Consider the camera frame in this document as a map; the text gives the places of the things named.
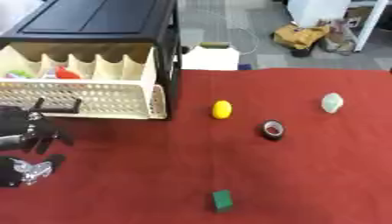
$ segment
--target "red tablecloth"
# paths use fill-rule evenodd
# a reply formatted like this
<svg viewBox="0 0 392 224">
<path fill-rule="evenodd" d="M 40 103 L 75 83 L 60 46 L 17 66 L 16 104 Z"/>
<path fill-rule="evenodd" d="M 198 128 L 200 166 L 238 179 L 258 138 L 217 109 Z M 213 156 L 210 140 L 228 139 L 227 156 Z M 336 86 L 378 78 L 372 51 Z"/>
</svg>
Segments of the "red tablecloth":
<svg viewBox="0 0 392 224">
<path fill-rule="evenodd" d="M 392 222 L 392 76 L 381 71 L 184 71 L 171 122 L 66 120 L 77 145 L 36 185 L 0 190 L 2 224 Z M 320 107 L 337 92 L 336 115 Z M 214 120 L 216 100 L 233 103 Z M 277 143 L 256 125 L 278 119 Z M 39 157 L 11 153 L 30 161 Z M 211 192 L 233 194 L 215 214 Z"/>
</svg>

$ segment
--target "storage basket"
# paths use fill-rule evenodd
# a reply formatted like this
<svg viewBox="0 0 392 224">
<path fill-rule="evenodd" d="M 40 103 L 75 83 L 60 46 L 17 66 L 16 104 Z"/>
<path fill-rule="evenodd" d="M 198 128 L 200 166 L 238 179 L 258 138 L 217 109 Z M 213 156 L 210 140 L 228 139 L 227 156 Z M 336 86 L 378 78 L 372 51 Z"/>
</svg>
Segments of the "storage basket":
<svg viewBox="0 0 392 224">
<path fill-rule="evenodd" d="M 60 109 L 81 99 L 79 114 L 49 116 L 165 119 L 154 52 L 150 44 L 10 44 L 0 51 L 0 104 L 30 109 L 44 98 L 43 108 Z M 41 79 L 56 66 L 81 79 Z M 4 78 L 11 70 L 34 78 Z"/>
</svg>

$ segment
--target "green cube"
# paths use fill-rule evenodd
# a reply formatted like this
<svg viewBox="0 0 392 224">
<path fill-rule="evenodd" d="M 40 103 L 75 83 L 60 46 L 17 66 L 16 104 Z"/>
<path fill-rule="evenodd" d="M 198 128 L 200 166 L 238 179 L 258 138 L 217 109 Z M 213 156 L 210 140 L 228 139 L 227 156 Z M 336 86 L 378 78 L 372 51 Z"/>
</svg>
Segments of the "green cube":
<svg viewBox="0 0 392 224">
<path fill-rule="evenodd" d="M 213 193 L 213 203 L 217 213 L 225 213 L 233 206 L 233 201 L 229 190 L 223 190 Z"/>
</svg>

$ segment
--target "yellow ball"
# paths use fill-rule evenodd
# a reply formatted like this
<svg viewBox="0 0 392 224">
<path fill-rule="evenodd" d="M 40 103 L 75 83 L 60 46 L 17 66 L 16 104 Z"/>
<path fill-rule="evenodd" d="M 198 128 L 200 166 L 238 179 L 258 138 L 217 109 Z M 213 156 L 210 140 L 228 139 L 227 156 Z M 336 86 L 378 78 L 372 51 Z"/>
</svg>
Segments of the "yellow ball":
<svg viewBox="0 0 392 224">
<path fill-rule="evenodd" d="M 213 117 L 216 119 L 227 119 L 231 116 L 233 107 L 228 101 L 217 101 L 213 105 Z"/>
</svg>

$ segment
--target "floor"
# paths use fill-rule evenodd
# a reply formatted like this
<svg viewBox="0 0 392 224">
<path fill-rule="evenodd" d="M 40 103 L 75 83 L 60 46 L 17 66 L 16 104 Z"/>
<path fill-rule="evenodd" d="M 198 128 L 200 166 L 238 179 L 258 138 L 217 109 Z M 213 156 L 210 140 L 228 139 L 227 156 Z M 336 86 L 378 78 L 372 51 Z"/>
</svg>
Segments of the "floor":
<svg viewBox="0 0 392 224">
<path fill-rule="evenodd" d="M 179 0 L 184 45 L 228 41 L 238 49 L 242 64 L 267 67 L 384 69 L 392 67 L 392 32 L 375 31 L 365 49 L 351 56 L 316 49 L 298 59 L 276 45 L 269 35 L 290 21 L 285 8 L 270 0 Z"/>
</svg>

